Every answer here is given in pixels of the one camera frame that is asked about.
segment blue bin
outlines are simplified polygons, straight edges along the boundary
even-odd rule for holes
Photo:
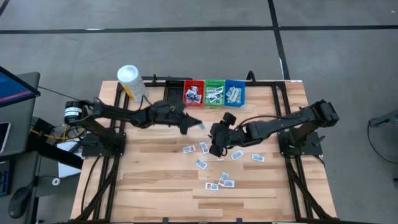
[[[224,100],[224,105],[225,106],[242,106],[244,104],[244,92],[245,92],[245,88],[246,88],[246,83],[244,81],[237,81],[237,80],[225,80],[225,90],[224,90],[224,95],[225,95],[225,100]],[[227,99],[227,92],[229,90],[229,88],[231,87],[238,87],[240,89],[242,89],[241,91],[241,103],[228,103]]]

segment wooden tabletop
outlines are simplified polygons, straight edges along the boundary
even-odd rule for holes
[[[114,103],[117,84],[116,81],[102,84],[99,98],[108,105]],[[286,86],[292,111],[308,105],[303,83],[286,81]],[[163,99],[163,87],[150,87],[148,91],[151,102]],[[130,110],[138,106],[138,103],[129,102]],[[275,134],[257,146],[245,147],[243,157],[235,161],[230,157],[237,150],[235,148],[229,150],[224,161],[217,161],[211,154],[203,155],[199,146],[202,141],[210,146],[207,134],[211,124],[218,123],[227,111],[237,117],[237,123],[260,114],[275,115],[271,88],[247,87],[246,104],[240,108],[203,106],[188,107],[186,111],[190,116],[202,119],[206,129],[193,127],[186,136],[182,136],[177,127],[156,125],[138,129],[131,124],[126,125],[126,150],[120,160],[111,221],[161,222],[163,217],[169,217],[171,222],[235,222],[236,218],[243,218],[245,222],[294,221],[285,162],[279,154]],[[109,126],[107,119],[98,121]],[[182,148],[191,144],[197,150],[183,154]],[[252,154],[261,154],[266,161],[253,161]],[[201,170],[194,164],[197,159],[205,161],[208,167]],[[84,161],[71,218],[80,214],[83,190],[94,160],[88,158]],[[309,191],[326,212],[335,216],[323,165],[313,156],[302,156],[302,160]],[[101,165],[102,158],[93,171],[85,206],[97,191]],[[235,188],[205,190],[205,182],[217,183],[222,172],[229,174],[228,179],[235,180]],[[305,217],[302,194],[299,190],[297,192],[301,213]],[[100,218],[104,217],[107,195],[106,192]]]

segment gray floor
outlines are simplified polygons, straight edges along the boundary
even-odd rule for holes
[[[274,0],[280,26],[398,24],[397,1]],[[89,29],[173,26],[270,26],[260,0],[11,0],[0,29]],[[398,30],[281,32],[291,79],[303,80],[309,102],[331,101],[341,121],[321,130],[326,172],[338,216],[397,223],[398,167],[382,161],[366,137],[369,119],[397,109]],[[0,35],[0,62],[14,73],[37,71],[40,85],[78,98],[98,95],[125,64],[144,75],[281,79],[273,31],[142,34]],[[42,91],[34,114],[62,123],[67,98]],[[380,152],[398,161],[390,124],[371,130]],[[42,167],[50,167],[44,160]],[[54,170],[42,171],[54,175]],[[60,195],[43,197],[38,218],[65,221],[76,177]]]

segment computer mouse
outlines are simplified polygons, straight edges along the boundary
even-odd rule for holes
[[[8,205],[8,214],[11,218],[19,218],[23,216],[29,201],[29,197],[29,187],[21,187],[14,193],[10,200],[10,204]]]

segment monitor screen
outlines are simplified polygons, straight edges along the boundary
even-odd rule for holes
[[[35,92],[0,71],[0,107],[32,98]]]

